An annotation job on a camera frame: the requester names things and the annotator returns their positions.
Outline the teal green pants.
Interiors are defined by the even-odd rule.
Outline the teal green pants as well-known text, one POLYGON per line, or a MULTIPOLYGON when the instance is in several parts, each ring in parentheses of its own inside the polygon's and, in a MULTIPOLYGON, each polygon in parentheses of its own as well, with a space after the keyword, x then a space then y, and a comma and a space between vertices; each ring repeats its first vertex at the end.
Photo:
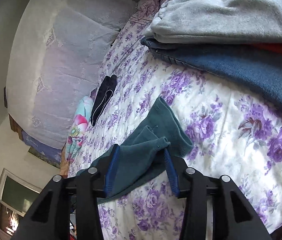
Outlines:
POLYGON ((157 98, 147 117, 119 146, 114 162, 117 172, 110 177, 111 192, 105 200, 118 199, 164 172, 164 151, 182 158, 192 149, 193 142, 172 109, 157 98))

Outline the orange brown pillow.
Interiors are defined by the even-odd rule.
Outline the orange brown pillow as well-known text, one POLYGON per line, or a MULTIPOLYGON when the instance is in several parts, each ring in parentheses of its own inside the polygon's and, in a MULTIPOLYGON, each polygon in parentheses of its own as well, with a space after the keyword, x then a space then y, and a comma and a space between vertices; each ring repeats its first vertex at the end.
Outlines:
POLYGON ((63 146, 62 151, 61 151, 61 163, 60 163, 60 175, 63 178, 68 177, 68 170, 69 170, 69 162, 66 160, 65 157, 66 153, 66 145, 63 146))

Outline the leaning picture panel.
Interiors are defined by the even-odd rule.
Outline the leaning picture panel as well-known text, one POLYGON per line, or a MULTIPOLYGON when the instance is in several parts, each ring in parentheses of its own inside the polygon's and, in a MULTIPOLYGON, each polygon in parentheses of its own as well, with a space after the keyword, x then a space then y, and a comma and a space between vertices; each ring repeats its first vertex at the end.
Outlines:
POLYGON ((28 152, 38 159, 44 161, 45 163, 48 163, 49 165, 52 165, 53 167, 60 168, 60 160, 56 160, 54 157, 46 156, 43 152, 38 152, 33 147, 30 147, 28 152))

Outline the blue patterned cloth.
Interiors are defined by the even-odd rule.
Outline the blue patterned cloth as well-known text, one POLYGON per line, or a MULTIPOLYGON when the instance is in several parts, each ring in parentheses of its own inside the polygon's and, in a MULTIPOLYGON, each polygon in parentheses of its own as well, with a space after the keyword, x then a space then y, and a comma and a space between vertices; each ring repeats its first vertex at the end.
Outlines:
POLYGON ((43 153, 45 157, 47 157, 49 160, 54 161, 58 164, 61 163, 61 151, 59 149, 50 147, 48 145, 45 145, 38 140, 34 139, 30 135, 28 135, 25 131, 22 131, 22 137, 23 142, 33 147, 37 152, 43 153))

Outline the purple floral bedspread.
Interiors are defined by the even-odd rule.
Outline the purple floral bedspread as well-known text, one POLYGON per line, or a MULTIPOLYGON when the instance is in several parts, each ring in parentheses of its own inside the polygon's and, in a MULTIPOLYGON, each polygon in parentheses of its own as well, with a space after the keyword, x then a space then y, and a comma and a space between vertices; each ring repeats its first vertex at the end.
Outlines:
POLYGON ((165 0, 140 0, 100 64, 98 80, 117 76, 117 87, 81 150, 70 157, 70 176, 144 120, 158 97, 170 106, 193 143, 187 165, 211 177, 229 175, 269 232, 282 226, 282 114, 260 96, 199 70, 156 59, 141 45, 143 30, 165 0))

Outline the folded floral quilt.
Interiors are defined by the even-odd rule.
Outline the folded floral quilt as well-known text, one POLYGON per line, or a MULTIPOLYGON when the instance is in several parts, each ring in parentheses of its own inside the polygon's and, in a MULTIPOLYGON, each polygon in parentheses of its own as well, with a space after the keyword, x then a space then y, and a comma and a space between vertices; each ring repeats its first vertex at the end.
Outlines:
POLYGON ((84 96, 78 103, 66 142, 65 158, 72 162, 84 143, 85 132, 91 118, 93 99, 84 96))

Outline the folded blue jeans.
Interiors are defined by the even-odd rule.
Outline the folded blue jeans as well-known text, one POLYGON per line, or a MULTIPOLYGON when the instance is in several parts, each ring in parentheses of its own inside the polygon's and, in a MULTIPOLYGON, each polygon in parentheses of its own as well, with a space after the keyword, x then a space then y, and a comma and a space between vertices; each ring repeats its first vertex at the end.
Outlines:
POLYGON ((282 109, 282 55, 242 44, 164 44, 144 37, 141 44, 158 59, 204 70, 248 87, 282 109))

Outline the folded black pants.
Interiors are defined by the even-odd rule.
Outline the folded black pants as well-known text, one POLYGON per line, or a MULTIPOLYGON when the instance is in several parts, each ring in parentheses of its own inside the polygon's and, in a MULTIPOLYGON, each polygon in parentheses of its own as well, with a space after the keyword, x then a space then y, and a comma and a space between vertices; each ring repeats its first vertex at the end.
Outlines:
POLYGON ((100 115, 104 111, 106 105, 109 103, 112 98, 114 91, 117 86, 117 76, 105 76, 103 79, 99 90, 97 92, 97 96, 95 98, 92 112, 91 112, 91 124, 94 127, 99 119, 100 115))

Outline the white lace covered headboard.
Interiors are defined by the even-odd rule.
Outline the white lace covered headboard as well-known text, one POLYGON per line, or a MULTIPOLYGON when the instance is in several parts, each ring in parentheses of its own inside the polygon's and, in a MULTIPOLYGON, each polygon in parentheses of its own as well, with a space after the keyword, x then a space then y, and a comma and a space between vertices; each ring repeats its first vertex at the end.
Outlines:
POLYGON ((140 0, 30 0, 12 44, 9 115, 31 137, 62 148, 78 102, 140 0))

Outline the folded grey sweatpants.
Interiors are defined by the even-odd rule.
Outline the folded grey sweatpants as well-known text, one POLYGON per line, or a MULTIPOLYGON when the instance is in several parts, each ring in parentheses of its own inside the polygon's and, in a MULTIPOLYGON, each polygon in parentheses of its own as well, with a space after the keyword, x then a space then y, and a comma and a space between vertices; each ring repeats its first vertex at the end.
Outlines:
POLYGON ((160 43, 282 43, 282 0, 166 0, 145 30, 160 43))

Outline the window with white frame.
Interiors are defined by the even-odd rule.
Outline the window with white frame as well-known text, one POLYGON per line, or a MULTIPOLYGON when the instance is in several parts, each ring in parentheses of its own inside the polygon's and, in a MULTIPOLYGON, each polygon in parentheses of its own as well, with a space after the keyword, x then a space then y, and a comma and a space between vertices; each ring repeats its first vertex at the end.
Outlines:
POLYGON ((6 168, 0 176, 0 232, 12 237, 41 189, 6 168))

